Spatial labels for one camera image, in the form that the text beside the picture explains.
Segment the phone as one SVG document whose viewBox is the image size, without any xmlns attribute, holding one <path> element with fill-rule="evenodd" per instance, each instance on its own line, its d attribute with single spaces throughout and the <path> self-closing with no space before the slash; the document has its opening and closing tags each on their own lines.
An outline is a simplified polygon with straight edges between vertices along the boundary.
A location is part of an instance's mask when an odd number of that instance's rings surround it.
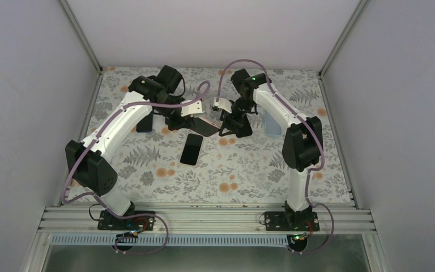
<svg viewBox="0 0 435 272">
<path fill-rule="evenodd" d="M 199 134 L 188 134 L 181 153 L 180 163 L 196 166 L 204 137 Z"/>
<path fill-rule="evenodd" d="M 220 131 L 220 128 L 214 123 L 200 117 L 192 118 L 190 130 L 202 135 L 203 137 L 211 137 Z"/>
</svg>

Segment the black smartphone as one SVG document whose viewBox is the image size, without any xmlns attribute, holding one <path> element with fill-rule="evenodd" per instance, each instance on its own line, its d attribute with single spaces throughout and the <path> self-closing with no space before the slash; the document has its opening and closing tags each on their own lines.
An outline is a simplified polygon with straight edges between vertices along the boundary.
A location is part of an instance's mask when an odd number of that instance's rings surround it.
<svg viewBox="0 0 435 272">
<path fill-rule="evenodd" d="M 150 133 L 153 130 L 153 114 L 145 116 L 136 125 L 137 133 Z"/>
</svg>

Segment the light blue phone case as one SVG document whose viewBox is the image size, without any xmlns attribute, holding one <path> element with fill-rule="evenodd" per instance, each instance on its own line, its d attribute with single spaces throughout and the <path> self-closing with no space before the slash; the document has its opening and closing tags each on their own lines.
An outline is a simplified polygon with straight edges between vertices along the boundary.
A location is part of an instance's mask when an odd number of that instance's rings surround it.
<svg viewBox="0 0 435 272">
<path fill-rule="evenodd" d="M 280 137 L 282 129 L 268 111 L 264 111 L 264 132 L 269 137 Z"/>
</svg>

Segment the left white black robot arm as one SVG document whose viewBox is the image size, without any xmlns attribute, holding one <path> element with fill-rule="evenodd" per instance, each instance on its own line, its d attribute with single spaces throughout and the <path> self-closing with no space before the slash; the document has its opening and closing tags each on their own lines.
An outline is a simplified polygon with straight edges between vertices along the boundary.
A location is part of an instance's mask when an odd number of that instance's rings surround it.
<svg viewBox="0 0 435 272">
<path fill-rule="evenodd" d="M 130 228 L 135 222 L 135 214 L 131 211 L 133 203 L 116 188 L 118 174 L 109 162 L 131 128 L 153 112 L 179 126 L 187 125 L 192 117 L 205 113 L 202 99 L 209 89 L 192 100 L 185 100 L 174 94 L 183 83 L 182 74 L 167 65 L 157 75 L 135 78 L 118 107 L 94 132 L 79 142 L 71 140 L 65 147 L 69 169 L 65 187 L 76 181 L 88 190 L 71 199 L 62 193 L 61 202 L 69 204 L 91 196 L 113 215 L 112 221 L 118 228 Z"/>
</svg>

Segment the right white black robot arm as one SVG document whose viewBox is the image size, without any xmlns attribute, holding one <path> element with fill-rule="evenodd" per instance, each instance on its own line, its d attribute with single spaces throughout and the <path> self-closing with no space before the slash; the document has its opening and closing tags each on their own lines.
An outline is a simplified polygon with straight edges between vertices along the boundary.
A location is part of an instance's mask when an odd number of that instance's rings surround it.
<svg viewBox="0 0 435 272">
<path fill-rule="evenodd" d="M 297 231 L 312 212 L 307 195 L 308 182 L 304 171 L 322 157 L 322 123 L 318 117 L 299 113 L 278 93 L 265 73 L 249 75 L 245 69 L 233 73 L 231 82 L 239 94 L 236 101 L 216 97 L 213 109 L 221 110 L 219 135 L 251 136 L 248 115 L 262 107 L 279 124 L 284 133 L 282 158 L 290 169 L 289 194 L 284 204 L 285 226 Z"/>
</svg>

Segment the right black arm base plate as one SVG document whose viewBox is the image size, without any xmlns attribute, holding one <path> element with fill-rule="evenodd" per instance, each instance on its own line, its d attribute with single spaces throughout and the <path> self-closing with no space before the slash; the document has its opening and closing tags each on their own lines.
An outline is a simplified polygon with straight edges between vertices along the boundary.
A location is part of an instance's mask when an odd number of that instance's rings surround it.
<svg viewBox="0 0 435 272">
<path fill-rule="evenodd" d="M 267 211 L 263 213 L 266 231 L 319 231 L 319 219 L 316 212 Z"/>
</svg>

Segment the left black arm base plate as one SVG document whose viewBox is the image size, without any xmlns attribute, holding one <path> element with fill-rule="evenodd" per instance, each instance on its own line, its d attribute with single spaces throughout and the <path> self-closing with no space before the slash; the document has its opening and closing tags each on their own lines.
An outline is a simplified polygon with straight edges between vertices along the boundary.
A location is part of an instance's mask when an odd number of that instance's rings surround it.
<svg viewBox="0 0 435 272">
<path fill-rule="evenodd" d="M 138 216 L 118 219 L 108 211 L 100 213 L 97 229 L 111 231 L 152 231 L 155 222 L 154 211 L 134 211 Z"/>
</svg>

